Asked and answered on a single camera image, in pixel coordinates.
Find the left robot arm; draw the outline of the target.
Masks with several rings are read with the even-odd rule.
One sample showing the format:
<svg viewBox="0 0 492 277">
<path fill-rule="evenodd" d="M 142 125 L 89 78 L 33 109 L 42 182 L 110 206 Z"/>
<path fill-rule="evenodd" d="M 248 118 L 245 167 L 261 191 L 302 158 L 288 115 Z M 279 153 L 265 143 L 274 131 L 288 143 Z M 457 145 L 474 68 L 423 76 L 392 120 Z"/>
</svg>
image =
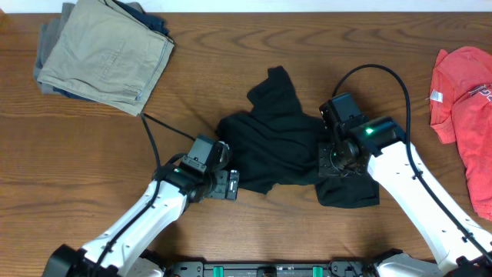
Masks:
<svg viewBox="0 0 492 277">
<path fill-rule="evenodd" d="M 205 198 L 235 200 L 239 172 L 226 170 L 232 153 L 222 141 L 195 139 L 189 153 L 155 170 L 144 195 L 109 229 L 75 250 L 61 245 L 45 276 L 126 276 L 156 236 L 187 207 Z"/>
</svg>

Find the red printed t-shirt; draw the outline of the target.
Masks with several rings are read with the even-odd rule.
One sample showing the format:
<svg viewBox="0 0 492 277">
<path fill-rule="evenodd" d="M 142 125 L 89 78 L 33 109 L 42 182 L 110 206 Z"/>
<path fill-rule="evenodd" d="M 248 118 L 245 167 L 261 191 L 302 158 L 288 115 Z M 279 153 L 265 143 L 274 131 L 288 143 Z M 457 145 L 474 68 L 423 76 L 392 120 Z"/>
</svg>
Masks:
<svg viewBox="0 0 492 277">
<path fill-rule="evenodd" d="M 472 46 L 438 52 L 430 126 L 441 143 L 457 144 L 471 205 L 491 220 L 491 54 Z"/>
</svg>

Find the black t-shirt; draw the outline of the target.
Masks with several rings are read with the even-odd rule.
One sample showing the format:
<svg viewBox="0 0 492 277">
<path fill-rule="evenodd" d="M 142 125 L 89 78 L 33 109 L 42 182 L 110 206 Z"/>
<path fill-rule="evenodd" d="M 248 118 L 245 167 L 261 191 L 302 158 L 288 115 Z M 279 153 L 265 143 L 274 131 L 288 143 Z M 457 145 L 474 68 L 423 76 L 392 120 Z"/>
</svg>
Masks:
<svg viewBox="0 0 492 277">
<path fill-rule="evenodd" d="M 294 85 L 281 67 L 247 94 L 249 112 L 224 117 L 216 135 L 229 145 L 230 169 L 243 189 L 267 194 L 275 185 L 313 185 L 322 206 L 356 209 L 380 202 L 379 185 L 368 174 L 320 177 L 318 144 L 329 136 L 320 118 L 303 112 Z"/>
</svg>

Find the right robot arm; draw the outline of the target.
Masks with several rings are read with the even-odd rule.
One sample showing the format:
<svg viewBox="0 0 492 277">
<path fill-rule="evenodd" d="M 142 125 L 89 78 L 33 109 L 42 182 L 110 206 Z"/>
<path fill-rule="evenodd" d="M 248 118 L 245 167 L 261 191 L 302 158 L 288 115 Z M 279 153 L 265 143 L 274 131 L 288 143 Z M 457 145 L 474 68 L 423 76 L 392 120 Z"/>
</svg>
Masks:
<svg viewBox="0 0 492 277">
<path fill-rule="evenodd" d="M 395 251 L 376 259 L 376 276 L 489 276 L 491 233 L 477 224 L 432 175 L 404 130 L 390 117 L 324 118 L 327 170 L 369 175 L 403 209 L 431 250 L 425 262 Z"/>
</svg>

